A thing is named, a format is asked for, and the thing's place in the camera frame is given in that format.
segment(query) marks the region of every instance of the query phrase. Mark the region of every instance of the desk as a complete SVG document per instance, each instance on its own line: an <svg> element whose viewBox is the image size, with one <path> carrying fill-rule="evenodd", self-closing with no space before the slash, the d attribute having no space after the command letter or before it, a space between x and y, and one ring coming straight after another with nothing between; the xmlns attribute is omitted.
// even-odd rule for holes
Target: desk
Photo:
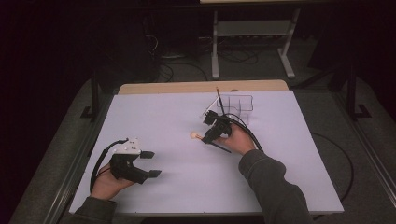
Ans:
<svg viewBox="0 0 396 224"><path fill-rule="evenodd" d="M199 117L216 98L214 86L224 93L223 90L244 90L249 85L253 91L237 94L253 96L254 111L248 126L264 151L285 163L286 179L301 187L312 214L343 211L300 107L284 82L207 82L198 83L194 91L187 88L188 92L177 88L193 84L131 84L121 88L108 110L70 212L75 212L89 195L92 168L103 148L125 137L138 137L141 149L154 151L156 155L149 161L136 160L136 167L163 172L156 179L122 191L114 199L119 203L118 213L136 216L259 214L261 209L254 193L238 172L241 156L190 139L191 131L204 133L208 129ZM103 164L111 158L110 154Z"/></svg>

